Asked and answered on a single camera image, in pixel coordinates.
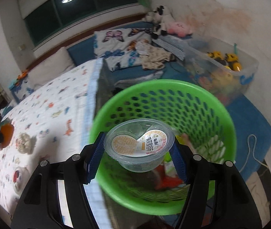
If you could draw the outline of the butterfly print pillow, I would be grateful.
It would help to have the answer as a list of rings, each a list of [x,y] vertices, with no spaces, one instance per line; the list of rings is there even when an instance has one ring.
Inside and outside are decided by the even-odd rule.
[[[136,49],[138,42],[151,43],[150,29],[118,28],[96,31],[93,36],[93,51],[103,58],[110,71],[142,65]]]

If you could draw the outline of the white cartoon print blanket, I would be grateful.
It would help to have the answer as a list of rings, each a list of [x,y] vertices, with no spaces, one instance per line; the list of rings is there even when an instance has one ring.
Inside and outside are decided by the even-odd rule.
[[[65,161],[88,144],[102,66],[101,58],[89,60],[51,80],[6,114],[14,125],[10,144],[0,150],[0,218],[6,223],[12,222],[21,196],[12,185],[17,167],[27,168],[31,176],[41,160]],[[30,155],[16,149],[21,133],[36,136]]]

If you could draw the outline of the clear plastic toy bin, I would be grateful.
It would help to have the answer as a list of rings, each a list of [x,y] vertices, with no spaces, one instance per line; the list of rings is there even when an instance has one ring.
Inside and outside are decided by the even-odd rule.
[[[208,90],[225,106],[246,92],[259,67],[255,58],[239,50],[236,45],[213,37],[191,38],[188,44],[195,57],[185,59],[184,66],[193,83]],[[223,55],[236,54],[242,70],[233,71],[208,57],[206,53],[213,51],[220,51]]]

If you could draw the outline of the yellow toy truck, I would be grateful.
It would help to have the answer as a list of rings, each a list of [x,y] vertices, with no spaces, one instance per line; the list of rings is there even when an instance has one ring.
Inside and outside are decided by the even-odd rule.
[[[213,51],[206,53],[208,57],[214,59],[219,62],[226,68],[229,68],[233,71],[241,71],[242,65],[239,62],[239,57],[234,53],[226,53],[223,55],[220,51]]]

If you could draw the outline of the beige patterned clothing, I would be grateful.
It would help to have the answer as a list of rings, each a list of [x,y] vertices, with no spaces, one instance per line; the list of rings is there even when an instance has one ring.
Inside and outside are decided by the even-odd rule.
[[[135,48],[145,70],[161,70],[164,68],[165,62],[174,60],[174,55],[171,52],[152,46],[146,41],[138,41]]]

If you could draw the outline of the grey patterned folded cloth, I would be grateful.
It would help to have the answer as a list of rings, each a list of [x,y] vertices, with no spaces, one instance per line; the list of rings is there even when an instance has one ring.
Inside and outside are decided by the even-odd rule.
[[[195,57],[193,51],[190,50],[188,40],[190,36],[180,38],[178,36],[166,35],[159,36],[153,39],[153,43],[157,46],[164,48],[166,51],[171,52],[177,59],[184,61],[187,58]]]

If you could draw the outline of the dark green window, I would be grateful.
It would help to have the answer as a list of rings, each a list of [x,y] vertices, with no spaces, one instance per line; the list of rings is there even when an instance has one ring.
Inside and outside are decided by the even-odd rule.
[[[22,19],[35,46],[63,28],[137,0],[18,0]]]

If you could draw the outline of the white pillow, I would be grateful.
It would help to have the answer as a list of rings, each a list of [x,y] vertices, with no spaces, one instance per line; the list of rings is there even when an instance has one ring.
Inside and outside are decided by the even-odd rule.
[[[61,47],[55,54],[29,71],[29,83],[34,90],[37,90],[73,68],[75,64],[67,49]]]

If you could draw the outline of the pink plush toy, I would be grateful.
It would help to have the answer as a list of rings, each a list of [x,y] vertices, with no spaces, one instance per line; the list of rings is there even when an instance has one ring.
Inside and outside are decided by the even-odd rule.
[[[186,37],[191,35],[193,32],[191,27],[183,22],[171,22],[167,26],[167,33],[177,35],[179,37]]]

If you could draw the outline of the cow plush toy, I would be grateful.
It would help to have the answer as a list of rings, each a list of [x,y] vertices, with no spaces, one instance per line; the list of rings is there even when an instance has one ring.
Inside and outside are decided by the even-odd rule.
[[[160,35],[167,35],[175,19],[167,6],[160,5],[154,11],[148,12],[142,21],[153,24],[154,29],[151,33],[151,37],[152,39],[157,39]]]

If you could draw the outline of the white tissue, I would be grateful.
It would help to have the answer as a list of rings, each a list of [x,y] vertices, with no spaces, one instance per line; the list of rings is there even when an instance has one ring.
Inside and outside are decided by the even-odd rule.
[[[19,134],[16,139],[16,149],[21,154],[32,154],[36,145],[36,136],[30,136],[27,133]]]

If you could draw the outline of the clear plastic cup with lid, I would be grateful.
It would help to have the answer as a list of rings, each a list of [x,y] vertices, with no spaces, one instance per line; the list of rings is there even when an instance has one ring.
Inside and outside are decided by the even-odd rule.
[[[123,168],[145,173],[159,166],[174,145],[175,134],[156,119],[132,119],[113,127],[105,136],[104,150]]]

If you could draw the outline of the round red white lid cup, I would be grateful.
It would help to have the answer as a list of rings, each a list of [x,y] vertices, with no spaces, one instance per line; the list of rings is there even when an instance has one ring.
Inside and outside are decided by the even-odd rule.
[[[25,167],[17,167],[12,176],[12,185],[16,194],[21,195],[28,180],[30,178],[29,171]]]

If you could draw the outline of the green plastic mesh basket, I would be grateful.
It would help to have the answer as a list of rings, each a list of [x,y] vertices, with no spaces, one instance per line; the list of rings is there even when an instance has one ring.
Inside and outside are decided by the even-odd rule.
[[[116,94],[98,111],[89,140],[93,142],[100,132],[108,132],[122,122],[143,118],[160,120],[177,135],[187,134],[207,161],[235,159],[235,127],[226,108],[205,89],[178,80],[148,81]],[[157,191],[139,184],[131,175],[104,154],[96,177],[102,190],[125,208],[157,216],[181,212],[187,185]]]

